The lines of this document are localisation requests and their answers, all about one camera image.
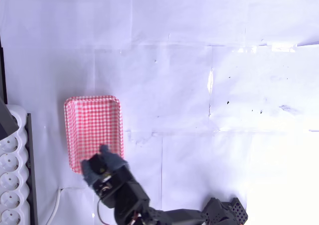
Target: red checkered basket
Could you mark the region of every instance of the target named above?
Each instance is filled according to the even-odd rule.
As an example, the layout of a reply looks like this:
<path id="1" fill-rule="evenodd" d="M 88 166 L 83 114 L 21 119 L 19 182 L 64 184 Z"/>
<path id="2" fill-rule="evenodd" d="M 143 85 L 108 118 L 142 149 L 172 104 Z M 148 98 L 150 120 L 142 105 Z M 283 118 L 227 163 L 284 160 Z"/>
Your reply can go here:
<path id="1" fill-rule="evenodd" d="M 109 145 L 124 156 L 121 105 L 114 96 L 71 97 L 64 103 L 70 168 L 81 173 L 81 161 Z"/>

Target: white power strip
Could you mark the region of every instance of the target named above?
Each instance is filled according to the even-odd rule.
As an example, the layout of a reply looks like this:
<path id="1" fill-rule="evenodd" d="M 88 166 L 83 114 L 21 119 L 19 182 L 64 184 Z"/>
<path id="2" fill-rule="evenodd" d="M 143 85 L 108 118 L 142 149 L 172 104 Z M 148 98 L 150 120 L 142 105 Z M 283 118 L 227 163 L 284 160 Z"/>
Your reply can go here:
<path id="1" fill-rule="evenodd" d="M 27 113 L 20 106 L 7 105 L 19 129 L 0 141 L 0 225 L 30 225 L 30 206 L 26 201 L 29 187 L 25 183 L 29 170 L 25 163 Z"/>

